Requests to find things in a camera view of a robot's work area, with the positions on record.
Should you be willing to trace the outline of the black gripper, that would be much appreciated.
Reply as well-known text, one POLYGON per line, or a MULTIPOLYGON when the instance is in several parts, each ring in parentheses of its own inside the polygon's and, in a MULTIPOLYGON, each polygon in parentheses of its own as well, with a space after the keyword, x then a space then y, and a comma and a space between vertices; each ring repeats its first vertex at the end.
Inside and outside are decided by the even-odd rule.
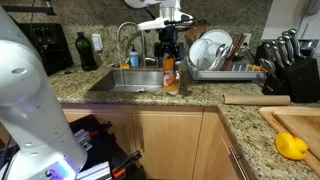
POLYGON ((184 44, 178 43, 178 30, 168 26, 159 31, 159 42, 154 44, 154 55, 163 57, 168 54, 176 61, 184 59, 184 44))

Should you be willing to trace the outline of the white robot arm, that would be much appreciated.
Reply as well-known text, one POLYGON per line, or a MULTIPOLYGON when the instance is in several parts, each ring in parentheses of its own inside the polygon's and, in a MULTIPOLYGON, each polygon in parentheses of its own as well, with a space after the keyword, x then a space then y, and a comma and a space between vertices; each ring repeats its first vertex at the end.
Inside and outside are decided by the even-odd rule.
POLYGON ((1 180, 76 180, 88 153, 75 138, 36 48, 0 7, 0 121, 19 150, 1 180))

